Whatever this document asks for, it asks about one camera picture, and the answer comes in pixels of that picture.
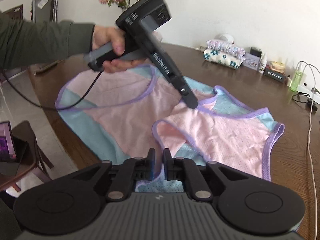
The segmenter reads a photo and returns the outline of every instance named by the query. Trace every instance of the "white bottle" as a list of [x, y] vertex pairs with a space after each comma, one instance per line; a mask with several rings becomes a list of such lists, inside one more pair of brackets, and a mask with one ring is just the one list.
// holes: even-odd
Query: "white bottle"
[[263, 56], [260, 60], [259, 73], [261, 73], [261, 74], [264, 73], [264, 69], [266, 68], [266, 65], [267, 65], [267, 53], [263, 54]]

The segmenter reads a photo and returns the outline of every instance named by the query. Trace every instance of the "round pad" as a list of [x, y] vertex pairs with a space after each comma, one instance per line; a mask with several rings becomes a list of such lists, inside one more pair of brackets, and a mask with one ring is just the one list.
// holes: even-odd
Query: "round pad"
[[237, 181], [218, 201], [220, 214], [235, 228], [260, 236], [295, 230], [305, 206], [292, 190], [274, 183]]
[[23, 193], [15, 201], [14, 214], [26, 229], [55, 236], [89, 225], [100, 208], [100, 198], [87, 182], [61, 180]]

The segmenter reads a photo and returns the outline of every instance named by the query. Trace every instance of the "light blue fabric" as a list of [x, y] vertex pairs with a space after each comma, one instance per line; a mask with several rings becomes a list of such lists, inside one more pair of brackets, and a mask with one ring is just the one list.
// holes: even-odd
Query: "light blue fabric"
[[[135, 68], [129, 71], [133, 71], [146, 78], [151, 78], [150, 71], [148, 68]], [[156, 71], [156, 75], [160, 78], [162, 74], [160, 71]], [[199, 90], [203, 93], [212, 93], [213, 88], [197, 82], [191, 78], [186, 77], [186, 81], [191, 89]], [[217, 101], [213, 108], [219, 114], [247, 114], [250, 111], [236, 105], [222, 90], [217, 90]], [[68, 106], [73, 102], [79, 100], [79, 96], [65, 89], [61, 97], [60, 104]], [[95, 105], [87, 100], [83, 100], [77, 107], [95, 107]], [[66, 124], [79, 136], [79, 138], [89, 147], [101, 160], [110, 160], [114, 165], [122, 164], [126, 159], [129, 158], [118, 146], [115, 139], [108, 134], [103, 127], [95, 122], [83, 111], [60, 111], [62, 119]], [[262, 123], [265, 124], [268, 129], [272, 130], [276, 122], [272, 116], [267, 113], [259, 116]], [[192, 147], [188, 144], [184, 144], [177, 154], [176, 157], [185, 157], [193, 159], [197, 165], [205, 165], [205, 161]], [[146, 185], [138, 184], [136, 191], [139, 192], [183, 192], [182, 183], [179, 181], [166, 181], [164, 180], [163, 171], [161, 174], [151, 183]]]

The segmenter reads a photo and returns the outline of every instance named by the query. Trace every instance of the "black robotic gripper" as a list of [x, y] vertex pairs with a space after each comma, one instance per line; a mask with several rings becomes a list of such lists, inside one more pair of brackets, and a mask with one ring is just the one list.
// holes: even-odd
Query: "black robotic gripper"
[[181, 181], [183, 193], [134, 192], [153, 179], [154, 149], [122, 165], [104, 161], [23, 193], [18, 239], [302, 239], [305, 206], [294, 191], [169, 149], [163, 160], [165, 179]]

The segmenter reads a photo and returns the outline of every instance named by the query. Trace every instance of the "wooden table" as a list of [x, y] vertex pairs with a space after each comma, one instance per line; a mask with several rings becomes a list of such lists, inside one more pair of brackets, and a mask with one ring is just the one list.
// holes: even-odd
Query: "wooden table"
[[[210, 86], [221, 85], [251, 108], [268, 107], [273, 118], [285, 124], [285, 132], [272, 150], [271, 178], [273, 182], [295, 190], [304, 199], [306, 214], [299, 233], [305, 239], [312, 239], [315, 202], [310, 161], [306, 152], [309, 110], [305, 105], [291, 100], [293, 93], [287, 86], [262, 76], [257, 71], [246, 67], [233, 70], [204, 62], [202, 53], [191, 48], [169, 44], [164, 44], [164, 48], [185, 76]], [[68, 59], [43, 75], [35, 77], [31, 74], [31, 82], [40, 103], [44, 106], [54, 107], [61, 87], [79, 72], [87, 69], [82, 57], [78, 56]], [[45, 111], [45, 113], [66, 152], [79, 169], [99, 161], [56, 112]], [[312, 119], [313, 129], [310, 144], [318, 190], [320, 189], [319, 121], [320, 113], [318, 111]]]

